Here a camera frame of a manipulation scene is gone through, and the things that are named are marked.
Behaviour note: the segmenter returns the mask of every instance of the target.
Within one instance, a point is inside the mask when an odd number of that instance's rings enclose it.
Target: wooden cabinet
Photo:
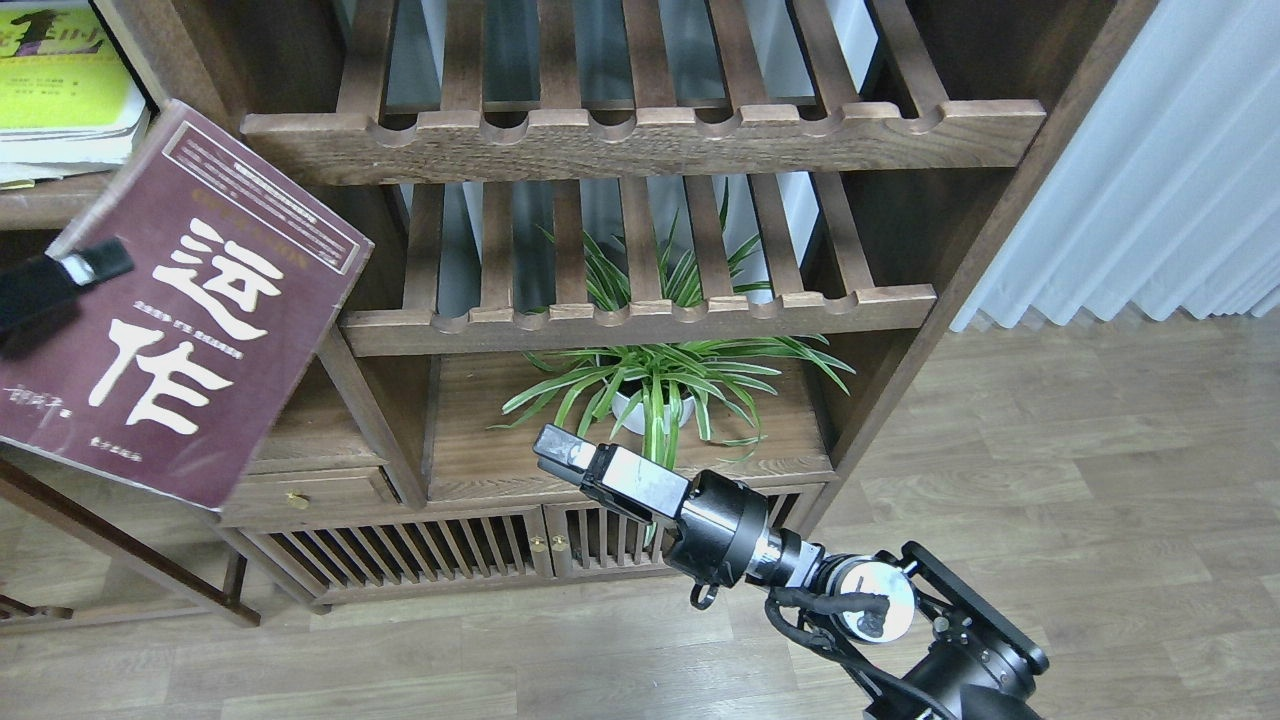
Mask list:
[[[621,0],[614,29],[632,92],[584,101],[579,78],[590,68],[577,67],[575,4],[529,0],[539,99],[495,102],[485,97],[481,49],[498,40],[485,37],[486,4],[453,0],[431,38],[443,44],[440,101],[415,108],[387,102],[393,0],[356,3],[346,51],[332,42],[340,23],[328,3],[233,3],[225,13],[198,0],[101,3],[131,60],[150,68],[140,76],[154,96],[238,128],[378,241],[320,351],[332,384],[300,388],[224,530],[321,605],[653,571],[662,548],[637,527],[536,469],[536,423],[486,429],[536,379],[515,351],[820,332],[859,370],[849,397],[787,373],[762,404],[769,437],[754,455],[735,460],[686,437],[680,461],[681,471],[744,479],[776,498],[777,521],[812,530],[1155,6],[867,0],[878,44],[859,87],[828,12],[841,1],[858,0],[788,0],[780,32],[794,36],[813,94],[773,97],[745,5],[707,0],[723,88],[708,100],[677,96],[675,33],[664,37],[657,0]],[[183,83],[201,77],[188,96]],[[819,209],[803,256],[782,172],[806,173]],[[730,288],[713,174],[748,177],[772,299]],[[655,176],[682,178],[701,306],[672,306],[650,270]],[[617,183],[634,296],[621,311],[588,297],[585,178]],[[456,272],[443,183],[462,181],[483,183],[472,223],[484,261],[477,301],[458,314],[438,292]],[[407,205],[398,183],[413,186]],[[550,199],[556,243],[543,251],[554,291],[543,313],[516,302],[527,272],[513,241],[517,183]]]

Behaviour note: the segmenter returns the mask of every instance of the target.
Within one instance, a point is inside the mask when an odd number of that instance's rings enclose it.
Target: yellow book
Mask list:
[[[0,132],[129,126],[141,110],[88,3],[0,3]]]

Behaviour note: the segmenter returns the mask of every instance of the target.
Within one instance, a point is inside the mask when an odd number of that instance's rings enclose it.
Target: maroon book cover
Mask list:
[[[0,438],[218,509],[372,243],[180,102],[49,254],[111,237],[132,272],[0,347]]]

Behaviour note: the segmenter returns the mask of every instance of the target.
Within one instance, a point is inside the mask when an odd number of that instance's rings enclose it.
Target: book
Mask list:
[[[113,237],[132,272],[0,345],[0,439],[216,510],[372,243],[178,101],[47,255]]]
[[[86,0],[0,1],[0,184],[118,168],[147,118]]]

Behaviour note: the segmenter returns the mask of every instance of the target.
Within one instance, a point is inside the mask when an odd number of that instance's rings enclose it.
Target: wooden floor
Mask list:
[[[1277,442],[1280,318],[969,332],[943,341],[814,538],[918,539],[952,564],[1048,650],[1032,701],[1048,717],[1280,717]],[[189,518],[20,460],[207,555]],[[101,562],[58,552],[0,507],[5,587],[104,592]],[[636,579],[314,616],[251,577],[259,629],[193,616],[0,637],[0,717],[860,716],[856,687],[778,637],[758,591],[708,612],[687,591]],[[874,657],[905,670],[920,625]]]

